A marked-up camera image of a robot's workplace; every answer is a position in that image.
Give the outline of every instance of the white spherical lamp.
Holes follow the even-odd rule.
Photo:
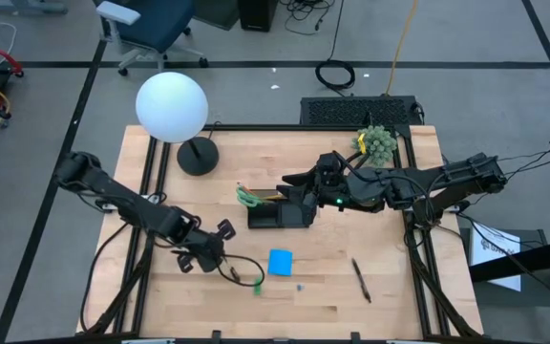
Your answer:
[[[150,77],[141,85],[135,103],[139,123],[155,139],[184,142],[178,151],[182,170],[200,176],[218,164],[216,144],[195,138],[207,121],[209,106],[201,86],[179,73],[167,72]]]

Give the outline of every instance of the wooden tabletop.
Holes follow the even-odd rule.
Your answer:
[[[308,171],[320,154],[336,149],[344,156],[350,155],[353,136],[353,132],[219,131],[212,139],[218,144],[220,162],[202,177],[188,176],[180,170],[176,162],[178,146],[173,146],[165,183],[166,203],[199,215],[201,227],[207,231],[215,231],[222,219],[230,220],[237,236],[225,243],[226,252],[251,257],[264,270],[272,248],[292,251],[292,276],[267,275],[262,294],[256,296],[253,289],[227,282],[216,271],[202,273],[198,265],[188,274],[181,273],[176,256],[157,248],[140,334],[209,337],[213,330],[221,330],[225,338],[348,339],[350,332],[360,332],[363,339],[421,338],[399,211],[367,214],[325,207],[318,211],[310,228],[249,230],[247,211],[236,200],[237,182],[250,188],[274,188],[282,183],[283,175]],[[127,127],[115,178],[134,190],[139,188],[148,140],[140,126]],[[419,168],[442,164],[432,126],[412,127],[412,143]],[[158,166],[156,158],[151,190]],[[453,215],[445,215],[442,224],[458,230]],[[116,214],[106,215],[99,245],[120,225]],[[89,326],[119,290],[130,232],[116,238],[96,265],[86,307]],[[435,229],[433,241],[442,289],[468,323],[482,332],[459,238]],[[371,304],[362,295],[351,257],[362,270]],[[249,264],[230,263],[246,281],[252,282],[258,276]],[[297,290],[298,285],[303,286],[302,290]],[[430,293],[426,293],[433,333],[437,333],[434,304]],[[126,329],[130,328],[134,295],[129,305]]]

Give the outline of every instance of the pen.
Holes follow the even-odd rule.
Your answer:
[[[360,286],[362,287],[362,293],[364,294],[364,298],[370,301],[370,294],[369,290],[367,289],[367,285],[364,283],[364,278],[362,278],[362,272],[360,272],[360,268],[358,268],[358,263],[355,262],[355,259],[351,258],[351,263],[353,264],[353,269],[355,269],[355,274],[358,276],[358,279],[360,280]]]

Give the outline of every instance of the office chair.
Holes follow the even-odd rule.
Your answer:
[[[169,50],[197,55],[202,68],[209,66],[201,52],[173,44],[182,33],[190,34],[193,0],[113,1],[94,0],[102,38],[115,43],[123,54],[118,65],[120,75],[128,75],[126,67],[138,60],[156,60],[161,73]]]

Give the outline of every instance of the small blue piece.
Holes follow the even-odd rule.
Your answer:
[[[268,255],[268,273],[291,276],[292,252],[285,249],[272,249]]]

